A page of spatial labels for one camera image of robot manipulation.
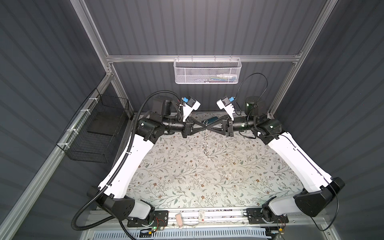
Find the silver metal carabiner key holder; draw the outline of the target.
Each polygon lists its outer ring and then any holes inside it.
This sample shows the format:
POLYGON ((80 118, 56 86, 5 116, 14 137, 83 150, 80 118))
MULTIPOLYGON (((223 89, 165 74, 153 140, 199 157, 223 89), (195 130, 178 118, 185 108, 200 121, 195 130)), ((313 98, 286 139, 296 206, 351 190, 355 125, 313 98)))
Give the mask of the silver metal carabiner key holder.
POLYGON ((208 130, 207 129, 205 129, 204 131, 203 131, 203 140, 204 140, 204 142, 203 142, 203 153, 206 155, 206 156, 208 156, 209 155, 209 150, 208 150, 208 130))

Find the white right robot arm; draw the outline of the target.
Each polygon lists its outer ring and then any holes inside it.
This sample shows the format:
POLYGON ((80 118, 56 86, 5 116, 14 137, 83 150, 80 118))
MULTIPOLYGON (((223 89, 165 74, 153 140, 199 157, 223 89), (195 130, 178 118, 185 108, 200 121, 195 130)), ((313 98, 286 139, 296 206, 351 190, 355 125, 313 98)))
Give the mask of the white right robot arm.
POLYGON ((233 97, 217 101, 217 106, 228 116, 220 117, 209 124, 209 131, 232 137, 235 132, 250 130, 256 139, 275 151, 300 179, 303 190, 284 197, 272 197, 262 205, 260 216, 272 223, 285 214, 304 213, 316 217, 346 185, 339 177, 320 168, 311 157, 285 131, 281 122, 271 119, 267 114, 258 114, 258 105, 253 105, 248 116, 234 117, 233 97))

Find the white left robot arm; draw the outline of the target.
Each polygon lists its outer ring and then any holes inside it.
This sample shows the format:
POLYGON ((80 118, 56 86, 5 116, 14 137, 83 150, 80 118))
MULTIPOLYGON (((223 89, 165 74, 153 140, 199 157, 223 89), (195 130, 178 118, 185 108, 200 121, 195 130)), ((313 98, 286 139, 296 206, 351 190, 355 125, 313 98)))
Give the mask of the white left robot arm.
POLYGON ((186 138, 203 130, 203 125, 194 129, 197 122, 190 116, 200 105, 192 97, 174 101, 164 95, 154 96, 152 110, 135 117, 129 142, 110 173, 97 187, 89 190, 90 202, 96 203, 110 214, 110 218, 119 221, 136 218, 151 222, 155 208, 143 200, 128 197, 129 184, 161 136, 179 132, 186 138))

